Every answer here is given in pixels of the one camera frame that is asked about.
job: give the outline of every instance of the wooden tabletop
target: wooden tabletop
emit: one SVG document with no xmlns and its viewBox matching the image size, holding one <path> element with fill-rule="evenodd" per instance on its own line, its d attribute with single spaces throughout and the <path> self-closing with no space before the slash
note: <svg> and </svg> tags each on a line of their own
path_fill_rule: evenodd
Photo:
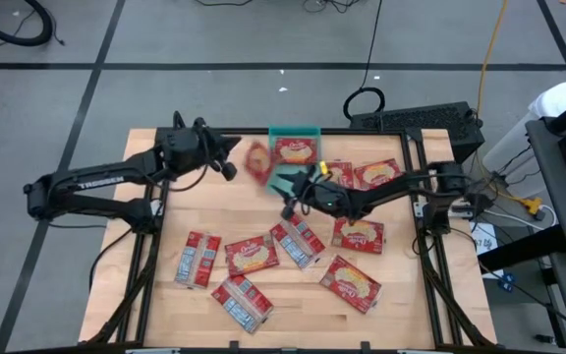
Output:
<svg viewBox="0 0 566 354">
<path fill-rule="evenodd" d="M 132 130 L 124 157 L 151 148 L 154 135 L 154 130 Z M 360 348 L 361 341 L 369 341 L 373 349 L 433 348 L 421 262 L 411 249 L 416 232 L 408 197 L 377 207 L 367 217 L 385 224 L 386 245 L 382 255 L 330 246 L 333 218 L 315 210 L 305 216 L 310 228 L 328 245 L 327 249 L 318 264 L 300 271 L 277 245 L 280 265 L 247 275 L 274 305 L 272 315 L 255 334 L 244 332 L 211 297 L 211 291 L 228 276 L 223 246 L 267 233 L 280 221 L 281 199 L 258 188 L 242 168 L 242 160 L 253 140 L 267 144 L 267 136 L 244 136 L 230 156 L 238 167 L 233 181 L 226 182 L 220 174 L 210 172 L 192 190 L 170 194 L 145 346 L 228 347 L 229 341 L 239 340 L 241 347 L 259 348 Z M 339 158 L 360 165 L 393 157 L 405 169 L 398 137 L 322 136 L 321 143 L 324 160 Z M 429 162 L 453 159 L 446 131 L 424 131 L 424 147 Z M 411 152 L 417 168 L 413 144 Z M 193 172 L 173 187 L 187 186 L 198 175 L 199 171 Z M 117 187 L 115 199 L 127 201 L 142 194 L 142 186 L 124 184 Z M 452 226 L 470 231 L 466 221 L 452 220 Z M 121 220 L 110 221 L 102 247 L 127 229 L 128 225 Z M 183 289 L 174 282 L 192 230 L 222 237 L 209 286 L 203 290 Z M 446 235 L 444 240 L 456 300 L 484 336 L 495 341 L 473 243 L 457 232 Z M 97 266 L 81 340 L 93 336 L 122 300 L 134 242 L 135 236 L 128 237 Z M 336 253 L 383 284 L 378 304 L 366 315 L 318 284 Z M 444 341 L 451 342 L 446 308 L 437 298 Z M 139 309 L 138 301 L 133 306 L 129 338 L 134 338 Z"/>
</svg>

